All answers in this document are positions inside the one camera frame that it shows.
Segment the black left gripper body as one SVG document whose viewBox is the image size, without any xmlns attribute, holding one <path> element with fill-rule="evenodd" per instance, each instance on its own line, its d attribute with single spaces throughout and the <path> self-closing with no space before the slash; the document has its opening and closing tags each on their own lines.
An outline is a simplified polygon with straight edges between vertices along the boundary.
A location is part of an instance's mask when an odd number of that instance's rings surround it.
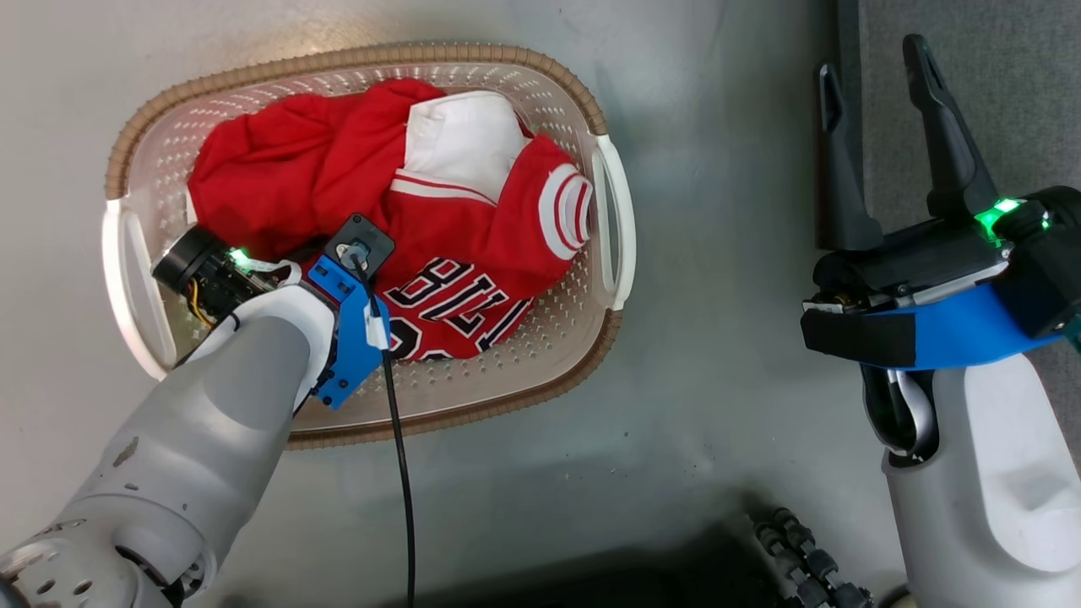
<svg viewBox="0 0 1081 608">
<path fill-rule="evenodd" d="M 211 328 L 245 301 L 296 285 L 296 263 L 248 257 L 240 247 L 192 224 L 155 262 L 152 277 L 184 298 L 193 317 Z"/>
</svg>

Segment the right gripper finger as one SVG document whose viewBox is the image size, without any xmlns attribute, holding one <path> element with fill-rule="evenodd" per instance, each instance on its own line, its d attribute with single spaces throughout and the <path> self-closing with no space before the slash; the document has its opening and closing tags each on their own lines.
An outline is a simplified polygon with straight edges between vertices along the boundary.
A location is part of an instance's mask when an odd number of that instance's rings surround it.
<svg viewBox="0 0 1081 608">
<path fill-rule="evenodd" d="M 973 220 L 999 200 L 993 180 L 926 38 L 905 35 L 902 50 L 909 100 L 921 114 L 926 141 L 927 211 L 932 219 Z"/>
<path fill-rule="evenodd" d="M 827 251 L 864 252 L 884 243 L 881 225 L 862 199 L 849 146 L 850 113 L 840 77 L 830 62 L 816 68 L 818 195 L 816 244 Z"/>
</svg>

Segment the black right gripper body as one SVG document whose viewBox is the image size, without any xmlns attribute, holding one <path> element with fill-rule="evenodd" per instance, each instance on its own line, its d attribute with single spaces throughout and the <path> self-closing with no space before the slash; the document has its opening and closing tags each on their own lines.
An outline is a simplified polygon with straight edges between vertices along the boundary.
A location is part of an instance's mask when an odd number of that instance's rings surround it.
<svg viewBox="0 0 1081 608">
<path fill-rule="evenodd" d="M 808 341 L 1055 341 L 1078 333 L 1078 190 L 929 220 L 816 264 Z"/>
</svg>

